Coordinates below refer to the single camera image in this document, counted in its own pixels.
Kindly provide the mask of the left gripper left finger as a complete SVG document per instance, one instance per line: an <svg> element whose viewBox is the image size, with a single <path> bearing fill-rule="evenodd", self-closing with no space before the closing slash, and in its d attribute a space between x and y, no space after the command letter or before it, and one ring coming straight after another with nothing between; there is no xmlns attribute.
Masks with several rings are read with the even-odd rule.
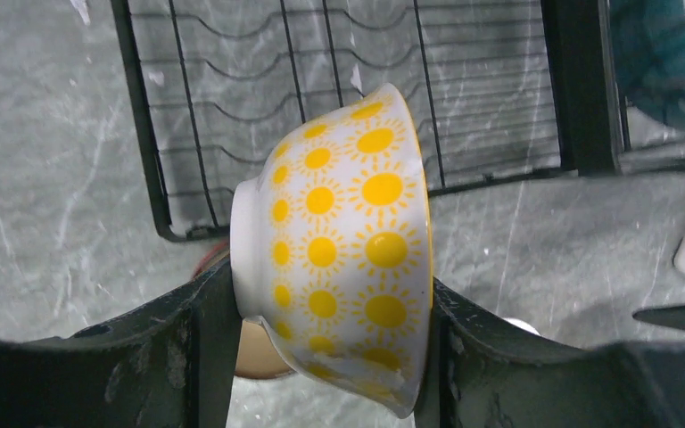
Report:
<svg viewBox="0 0 685 428"><path fill-rule="evenodd" d="M222 427L241 323L223 259L68 338L0 340L0 427Z"/></svg>

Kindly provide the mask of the black wire dish rack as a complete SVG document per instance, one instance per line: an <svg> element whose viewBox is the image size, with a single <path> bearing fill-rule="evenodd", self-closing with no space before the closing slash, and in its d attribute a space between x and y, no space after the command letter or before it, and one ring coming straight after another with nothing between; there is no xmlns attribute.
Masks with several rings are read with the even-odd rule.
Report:
<svg viewBox="0 0 685 428"><path fill-rule="evenodd" d="M237 184L301 123L398 86L429 194L685 170L619 94L604 1L115 1L153 223L227 234Z"/></svg>

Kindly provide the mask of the teal white bowl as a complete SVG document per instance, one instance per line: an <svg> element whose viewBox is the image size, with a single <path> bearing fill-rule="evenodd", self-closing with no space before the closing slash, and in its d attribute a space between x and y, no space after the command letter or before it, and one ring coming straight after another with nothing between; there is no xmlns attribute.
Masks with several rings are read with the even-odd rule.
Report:
<svg viewBox="0 0 685 428"><path fill-rule="evenodd" d="M612 1L619 90L642 113L685 131L685 1Z"/></svg>

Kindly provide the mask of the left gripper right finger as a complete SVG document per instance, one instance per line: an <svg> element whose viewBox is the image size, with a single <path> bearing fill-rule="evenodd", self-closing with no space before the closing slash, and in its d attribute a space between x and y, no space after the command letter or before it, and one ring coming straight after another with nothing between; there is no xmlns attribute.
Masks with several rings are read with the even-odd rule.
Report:
<svg viewBox="0 0 685 428"><path fill-rule="evenodd" d="M418 427L685 427L685 342L581 350L433 286Z"/></svg>

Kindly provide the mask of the yellow sun pattern bowl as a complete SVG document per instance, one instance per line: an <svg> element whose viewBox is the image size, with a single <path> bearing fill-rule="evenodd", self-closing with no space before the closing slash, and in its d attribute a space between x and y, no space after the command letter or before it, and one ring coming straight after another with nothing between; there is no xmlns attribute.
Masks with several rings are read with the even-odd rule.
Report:
<svg viewBox="0 0 685 428"><path fill-rule="evenodd" d="M399 418L412 413L433 242L420 144L396 86L284 136L236 187L229 241L238 311L288 366Z"/></svg>

